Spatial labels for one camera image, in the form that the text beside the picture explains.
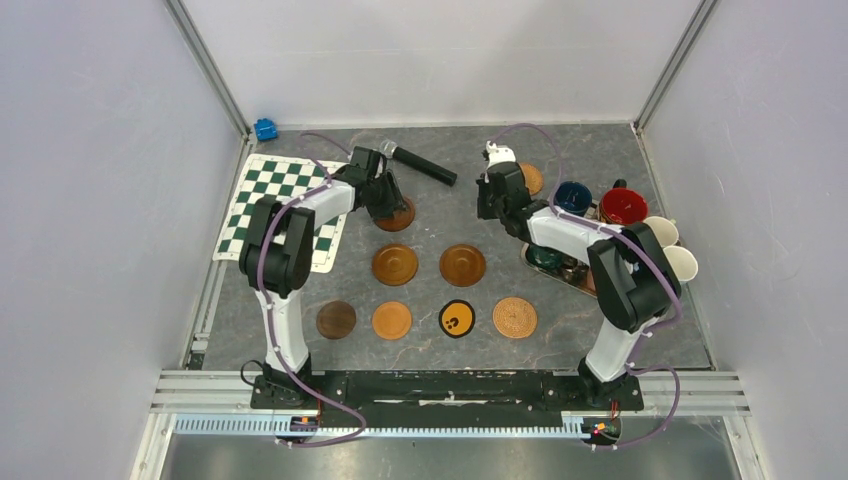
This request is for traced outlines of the dark green mug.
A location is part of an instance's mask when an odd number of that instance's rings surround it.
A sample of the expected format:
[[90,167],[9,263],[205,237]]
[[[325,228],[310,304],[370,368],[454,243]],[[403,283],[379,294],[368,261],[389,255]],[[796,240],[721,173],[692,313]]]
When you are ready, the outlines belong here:
[[530,245],[527,249],[527,259],[534,266],[545,270],[557,270],[564,263],[562,253],[547,247]]

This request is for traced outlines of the light brown grooved coaster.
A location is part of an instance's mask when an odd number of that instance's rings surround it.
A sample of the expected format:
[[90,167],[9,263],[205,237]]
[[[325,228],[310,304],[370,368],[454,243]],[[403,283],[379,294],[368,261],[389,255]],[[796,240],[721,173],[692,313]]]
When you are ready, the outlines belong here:
[[411,281],[418,271],[415,252],[403,244],[388,244],[373,256],[371,270],[374,277],[387,286],[401,286]]

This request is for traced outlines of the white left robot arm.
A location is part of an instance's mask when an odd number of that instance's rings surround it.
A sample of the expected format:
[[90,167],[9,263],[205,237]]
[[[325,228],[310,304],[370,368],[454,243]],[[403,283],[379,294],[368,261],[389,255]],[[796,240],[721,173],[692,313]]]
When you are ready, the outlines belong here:
[[364,208],[374,220],[407,209],[387,157],[355,147],[349,162],[316,187],[284,202],[265,195],[254,204],[238,266],[256,293],[267,351],[261,380],[290,407],[306,405],[314,381],[303,334],[301,290],[312,269],[314,233],[325,222]]

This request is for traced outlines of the reddish brown grooved coaster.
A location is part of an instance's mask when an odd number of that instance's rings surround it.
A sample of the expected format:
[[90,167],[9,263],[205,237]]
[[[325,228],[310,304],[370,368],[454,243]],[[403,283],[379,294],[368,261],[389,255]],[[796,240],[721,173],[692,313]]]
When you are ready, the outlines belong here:
[[456,244],[448,247],[439,260],[439,270],[445,281],[457,287],[478,283],[486,272],[486,260],[475,246]]

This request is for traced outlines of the brown grooved wooden coaster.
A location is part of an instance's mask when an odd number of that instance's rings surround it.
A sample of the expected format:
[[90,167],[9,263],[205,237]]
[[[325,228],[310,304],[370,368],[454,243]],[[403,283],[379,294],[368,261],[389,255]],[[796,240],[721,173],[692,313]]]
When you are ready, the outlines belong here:
[[409,227],[415,219],[415,205],[407,197],[403,197],[404,209],[393,212],[391,218],[375,219],[373,223],[381,230],[387,232],[399,232]]

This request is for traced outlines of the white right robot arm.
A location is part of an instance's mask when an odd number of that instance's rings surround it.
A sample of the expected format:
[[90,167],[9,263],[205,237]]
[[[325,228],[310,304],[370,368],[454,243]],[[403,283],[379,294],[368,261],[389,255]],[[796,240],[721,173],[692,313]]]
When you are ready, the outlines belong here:
[[509,235],[588,266],[604,321],[578,365],[577,392],[591,408],[606,406],[632,375],[643,335],[669,309],[682,314],[680,281],[655,233],[643,222],[614,226],[533,199],[515,161],[489,163],[477,185],[479,218],[496,219]]

